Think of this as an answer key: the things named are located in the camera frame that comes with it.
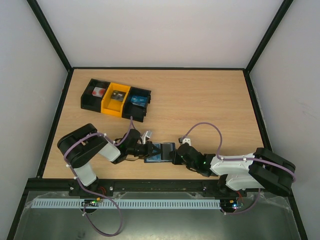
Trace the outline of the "yellow bin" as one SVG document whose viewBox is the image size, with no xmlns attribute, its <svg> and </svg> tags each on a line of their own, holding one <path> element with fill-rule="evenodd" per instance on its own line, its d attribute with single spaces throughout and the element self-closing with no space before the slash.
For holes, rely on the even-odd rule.
<svg viewBox="0 0 320 240">
<path fill-rule="evenodd" d="M 121 118 L 130 90 L 128 85 L 111 82 L 102 98 L 100 112 Z"/>
</svg>

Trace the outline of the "black rail base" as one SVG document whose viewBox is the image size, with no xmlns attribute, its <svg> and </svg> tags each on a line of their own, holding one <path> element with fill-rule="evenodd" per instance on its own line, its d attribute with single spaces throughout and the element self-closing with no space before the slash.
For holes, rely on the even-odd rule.
<svg viewBox="0 0 320 240">
<path fill-rule="evenodd" d="M 23 193 L 40 192 L 68 192 L 70 196 L 88 197 L 92 194 L 104 194 L 111 197 L 116 192 L 188 192 L 199 193 L 204 197 L 227 198 L 238 197 L 233 190 L 220 188 L 220 181 L 209 180 L 130 180 L 130 179 L 98 179 L 83 190 L 74 179 L 30 178 Z"/>
</svg>

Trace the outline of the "black bin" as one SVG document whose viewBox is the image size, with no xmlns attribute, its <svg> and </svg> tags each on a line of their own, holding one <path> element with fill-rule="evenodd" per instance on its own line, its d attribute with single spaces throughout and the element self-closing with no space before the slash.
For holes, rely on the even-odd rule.
<svg viewBox="0 0 320 240">
<path fill-rule="evenodd" d="M 80 98 L 80 107 L 84 110 L 100 113 L 102 99 L 110 86 L 110 82 L 91 79 Z"/>
<path fill-rule="evenodd" d="M 132 119 L 143 122 L 147 115 L 147 107 L 151 102 L 151 90 L 131 87 L 124 101 L 122 115 L 124 119 Z"/>
</svg>

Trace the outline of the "black bin right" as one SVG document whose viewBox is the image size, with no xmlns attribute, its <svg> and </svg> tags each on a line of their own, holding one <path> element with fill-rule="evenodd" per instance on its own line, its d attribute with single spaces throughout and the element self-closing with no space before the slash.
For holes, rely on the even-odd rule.
<svg viewBox="0 0 320 240">
<path fill-rule="evenodd" d="M 151 90 L 131 87 L 124 101 L 122 115 L 124 119 L 132 119 L 143 122 L 147 115 L 147 107 L 151 102 Z"/>
</svg>

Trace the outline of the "black bin left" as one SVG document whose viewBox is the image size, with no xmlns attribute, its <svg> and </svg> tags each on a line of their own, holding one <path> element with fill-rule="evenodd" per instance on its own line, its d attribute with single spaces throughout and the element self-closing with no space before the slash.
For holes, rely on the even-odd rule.
<svg viewBox="0 0 320 240">
<path fill-rule="evenodd" d="M 84 110 L 100 113 L 102 99 L 110 86 L 110 82 L 91 79 L 80 98 L 80 107 Z"/>
</svg>

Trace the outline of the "black VIP card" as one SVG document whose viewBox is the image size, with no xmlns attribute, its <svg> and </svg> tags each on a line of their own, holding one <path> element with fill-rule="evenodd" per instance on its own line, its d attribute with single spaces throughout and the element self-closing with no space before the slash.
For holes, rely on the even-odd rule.
<svg viewBox="0 0 320 240">
<path fill-rule="evenodd" d="M 171 161 L 170 152 L 174 150 L 173 143 L 162 143 L 161 144 L 161 159 L 163 161 Z"/>
</svg>

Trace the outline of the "red white card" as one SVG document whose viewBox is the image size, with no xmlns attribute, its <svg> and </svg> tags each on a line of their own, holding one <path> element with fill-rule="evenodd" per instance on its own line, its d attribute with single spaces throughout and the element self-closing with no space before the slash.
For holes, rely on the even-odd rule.
<svg viewBox="0 0 320 240">
<path fill-rule="evenodd" d="M 92 95 L 94 97 L 99 97 L 99 98 L 102 98 L 104 93 L 105 93 L 106 89 L 105 88 L 102 88 L 102 87 L 95 87 L 92 91 Z"/>
</svg>

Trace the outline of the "black enclosure frame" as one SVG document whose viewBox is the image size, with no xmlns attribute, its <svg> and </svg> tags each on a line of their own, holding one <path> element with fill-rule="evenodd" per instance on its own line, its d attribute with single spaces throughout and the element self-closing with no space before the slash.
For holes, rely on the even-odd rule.
<svg viewBox="0 0 320 240">
<path fill-rule="evenodd" d="M 257 125 L 260 131 L 260 135 L 262 138 L 262 142 L 265 147 L 268 149 L 271 148 L 271 144 L 269 141 L 269 137 L 266 131 L 265 127 L 265 122 L 262 117 L 262 113 L 260 110 L 260 107 L 258 106 L 258 100 L 253 88 L 252 80 L 250 78 L 250 72 L 252 71 L 253 67 L 257 63 L 258 59 L 260 58 L 261 54 L 263 53 L 264 49 L 266 48 L 267 44 L 269 43 L 270 39 L 272 38 L 274 32 L 276 31 L 277 27 L 279 26 L 280 22 L 282 21 L 283 17 L 289 10 L 290 6 L 292 5 L 293 1 L 292 0 L 284 0 L 279 9 L 277 10 L 274 18 L 272 19 L 272 22 L 270 23 L 267 31 L 265 32 L 261 42 L 259 43 L 257 49 L 255 50 L 252 58 L 250 59 L 247 67 L 241 68 L 240 70 L 243 71 L 244 73 L 244 78 L 245 82 L 247 85 L 248 93 L 250 96 L 251 104 L 253 106 L 255 118 L 257 121 Z M 47 38 L 49 39 L 51 45 L 53 46 L 54 50 L 56 51 L 57 55 L 59 56 L 62 64 L 64 65 L 65 69 L 67 70 L 67 77 L 65 79 L 65 83 L 62 89 L 61 97 L 58 103 L 57 110 L 54 115 L 54 119 L 51 125 L 51 129 L 49 132 L 49 136 L 47 139 L 47 143 L 45 145 L 45 149 L 42 155 L 42 159 L 40 161 L 40 166 L 38 168 L 37 173 L 41 173 L 42 170 L 44 170 L 44 167 L 47 163 L 47 158 L 48 158 L 48 150 L 49 147 L 51 147 L 52 142 L 53 142 L 53 135 L 56 132 L 57 125 L 58 125 L 58 120 L 61 116 L 62 108 L 65 103 L 65 99 L 67 96 L 68 88 L 71 82 L 71 77 L 73 75 L 74 70 L 76 69 L 75 67 L 72 67 L 61 47 L 59 44 L 58 39 L 56 38 L 52 28 L 50 27 L 50 24 L 48 23 L 43 11 L 41 10 L 40 5 L 36 0 L 29 0 L 28 4 L 33 11 L 35 17 L 37 18 L 38 22 L 40 23 L 42 29 L 44 30 L 45 34 L 47 35 Z M 226 67 L 112 67 L 114 70 L 211 70 L 211 71 L 226 71 L 228 68 Z M 22 212 L 23 212 L 23 207 L 24 204 L 26 203 L 27 200 L 27 193 L 30 190 L 35 190 L 36 187 L 33 186 L 33 184 L 39 184 L 41 187 L 43 187 L 45 190 L 48 190 L 49 187 L 53 187 L 54 184 L 57 184 L 59 187 L 65 187 L 67 185 L 66 180 L 58 180 L 58 179 L 49 179 L 49 180 L 43 180 L 42 178 L 36 176 L 35 178 L 30 178 L 27 181 L 26 187 L 23 191 L 21 200 L 19 202 L 19 205 L 17 207 L 14 219 L 12 221 L 11 228 L 9 230 L 9 233 L 7 235 L 8 240 L 13 240 L 15 235 L 17 234 L 17 228 L 18 228 L 18 223 L 21 220 Z M 301 237 L 302 240 L 306 240 L 307 234 L 306 230 L 304 228 L 297 203 L 295 200 L 294 195 L 291 193 L 289 196 L 289 204 L 290 207 L 293 210 L 293 215 L 294 215 L 294 220 L 297 224 L 297 229 L 298 233 Z"/>
</svg>

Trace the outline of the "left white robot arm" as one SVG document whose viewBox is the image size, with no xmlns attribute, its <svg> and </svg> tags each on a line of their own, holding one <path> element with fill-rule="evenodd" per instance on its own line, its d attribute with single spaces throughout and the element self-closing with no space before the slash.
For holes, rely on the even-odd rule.
<svg viewBox="0 0 320 240">
<path fill-rule="evenodd" d="M 130 124 L 122 138 L 112 141 L 106 134 L 98 132 L 93 124 L 88 123 L 63 136 L 58 141 L 57 147 L 64 157 L 66 166 L 74 173 L 74 177 L 84 187 L 88 187 L 98 179 L 90 164 L 90 160 L 96 155 L 103 156 L 112 164 L 123 162 L 128 155 L 138 159 L 160 155 L 161 148 L 147 140 L 148 134 L 146 132 L 141 136 L 141 133 Z"/>
</svg>

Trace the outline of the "blue card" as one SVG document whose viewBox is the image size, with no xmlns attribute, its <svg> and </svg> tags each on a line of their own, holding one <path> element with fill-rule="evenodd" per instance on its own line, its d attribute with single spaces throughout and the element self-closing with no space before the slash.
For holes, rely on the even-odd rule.
<svg viewBox="0 0 320 240">
<path fill-rule="evenodd" d="M 144 96 L 139 96 L 139 95 L 133 95 L 130 99 L 130 102 L 139 107 L 145 107 L 147 104 L 148 98 Z"/>
</svg>

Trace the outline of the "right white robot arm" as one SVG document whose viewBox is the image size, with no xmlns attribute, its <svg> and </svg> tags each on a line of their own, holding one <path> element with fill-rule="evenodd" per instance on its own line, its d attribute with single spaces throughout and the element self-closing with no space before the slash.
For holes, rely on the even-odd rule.
<svg viewBox="0 0 320 240">
<path fill-rule="evenodd" d="M 224 196 L 239 190 L 265 189 L 274 195 L 287 197 L 296 180 L 296 166 L 263 147 L 246 155 L 223 156 L 202 154 L 184 143 L 169 156 L 174 165 L 184 165 L 204 177 L 221 177 L 218 191 Z"/>
</svg>

